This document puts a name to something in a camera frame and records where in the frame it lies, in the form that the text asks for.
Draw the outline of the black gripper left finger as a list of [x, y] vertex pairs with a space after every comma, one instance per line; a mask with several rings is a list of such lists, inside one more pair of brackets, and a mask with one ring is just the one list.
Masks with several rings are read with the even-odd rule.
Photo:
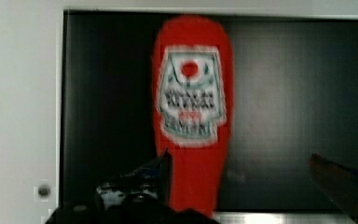
[[155, 159], [126, 174], [115, 175], [95, 188], [95, 202], [103, 210], [122, 205], [127, 198], [142, 194], [168, 204], [172, 183], [172, 156], [165, 147]]

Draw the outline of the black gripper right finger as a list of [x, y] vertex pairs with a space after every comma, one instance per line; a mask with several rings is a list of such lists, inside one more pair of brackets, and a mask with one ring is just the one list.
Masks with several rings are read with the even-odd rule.
[[313, 153], [309, 174], [313, 184], [358, 224], [358, 170]]

